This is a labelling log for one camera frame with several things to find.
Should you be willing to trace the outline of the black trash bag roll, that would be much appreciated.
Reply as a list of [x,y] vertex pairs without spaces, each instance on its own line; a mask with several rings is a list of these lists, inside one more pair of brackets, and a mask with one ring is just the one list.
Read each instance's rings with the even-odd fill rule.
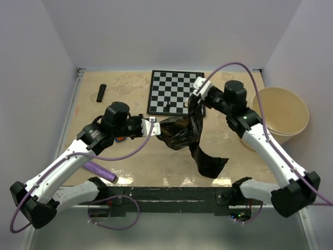
[[98,102],[98,103],[102,102],[104,94],[105,94],[105,91],[106,91],[106,85],[105,84],[101,84],[99,86],[99,90],[98,90],[98,93],[97,93],[96,102]]

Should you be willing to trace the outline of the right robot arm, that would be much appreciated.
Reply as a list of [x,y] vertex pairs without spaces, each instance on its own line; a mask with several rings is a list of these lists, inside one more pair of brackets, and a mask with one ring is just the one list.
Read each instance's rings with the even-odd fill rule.
[[247,107],[247,91],[239,81],[228,81],[221,91],[208,84],[206,104],[226,115],[228,126],[254,149],[264,160],[276,179],[276,183],[259,182],[250,177],[233,184],[238,198],[256,199],[275,208],[288,218],[314,203],[321,179],[315,172],[307,172],[264,131],[261,117]]

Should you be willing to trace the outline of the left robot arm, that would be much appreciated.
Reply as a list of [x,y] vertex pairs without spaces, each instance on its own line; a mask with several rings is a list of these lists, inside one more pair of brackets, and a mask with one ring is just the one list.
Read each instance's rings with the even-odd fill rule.
[[9,225],[11,233],[25,230],[25,227],[14,228],[19,213],[28,220],[28,226],[40,229],[50,223],[59,212],[74,205],[110,200],[112,197],[109,196],[107,185],[98,177],[65,190],[62,190],[61,186],[92,159],[119,161],[135,155],[146,142],[133,152],[117,158],[101,157],[100,153],[111,147],[119,137],[149,140],[157,124],[154,117],[144,118],[142,114],[132,116],[127,104],[113,102],[103,115],[97,116],[86,125],[70,146],[46,169],[29,181],[17,181],[10,187],[16,205]]

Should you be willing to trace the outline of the beige round trash bin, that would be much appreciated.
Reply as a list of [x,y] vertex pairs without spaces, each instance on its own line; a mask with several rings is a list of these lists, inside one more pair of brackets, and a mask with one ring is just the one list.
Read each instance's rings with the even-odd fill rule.
[[259,90],[268,133],[283,145],[307,127],[310,119],[308,107],[294,92],[281,87]]

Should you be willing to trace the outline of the black white chessboard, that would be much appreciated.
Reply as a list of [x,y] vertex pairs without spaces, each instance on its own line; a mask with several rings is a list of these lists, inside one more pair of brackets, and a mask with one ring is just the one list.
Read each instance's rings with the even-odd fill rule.
[[155,116],[188,115],[184,106],[193,92],[193,83],[203,72],[153,70],[151,73],[147,114]]

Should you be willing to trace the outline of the colourful toy block car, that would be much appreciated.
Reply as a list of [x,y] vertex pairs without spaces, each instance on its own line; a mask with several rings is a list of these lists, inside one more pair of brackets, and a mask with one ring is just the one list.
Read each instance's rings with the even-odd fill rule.
[[117,142],[117,143],[119,143],[119,142],[123,142],[123,141],[125,141],[126,140],[126,137],[117,137],[117,138],[115,138],[115,141]]

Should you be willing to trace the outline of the purple glitter microphone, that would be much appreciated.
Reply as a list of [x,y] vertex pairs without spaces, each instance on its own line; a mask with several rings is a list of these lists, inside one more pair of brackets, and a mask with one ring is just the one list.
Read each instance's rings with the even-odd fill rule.
[[111,172],[110,170],[102,167],[101,165],[93,162],[93,161],[89,161],[87,163],[85,163],[83,165],[83,168],[104,178],[105,180],[111,182],[111,183],[117,183],[118,181],[118,176]]

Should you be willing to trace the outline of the aluminium left rail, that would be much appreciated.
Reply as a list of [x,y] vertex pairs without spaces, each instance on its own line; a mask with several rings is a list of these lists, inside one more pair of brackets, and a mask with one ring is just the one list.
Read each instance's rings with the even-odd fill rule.
[[58,144],[57,144],[57,147],[56,147],[56,151],[55,151],[53,160],[56,160],[60,156],[60,154],[62,152],[62,149],[65,145],[67,131],[68,131],[69,123],[71,121],[72,112],[73,112],[73,109],[74,109],[74,105],[75,105],[75,102],[76,102],[78,91],[79,91],[79,88],[80,88],[80,85],[81,85],[81,82],[82,82],[82,79],[83,79],[83,76],[84,76],[85,72],[86,72],[85,68],[78,68],[77,71],[76,71],[76,79],[75,79],[75,85],[74,85],[73,93],[72,93],[71,98],[70,98],[70,103],[69,103],[69,106],[68,106],[68,109],[67,109],[67,113],[66,113],[66,116],[65,116],[65,121],[64,121],[64,124],[62,126],[62,130],[61,130],[61,133],[60,133],[60,138],[59,138],[59,141],[58,141]]

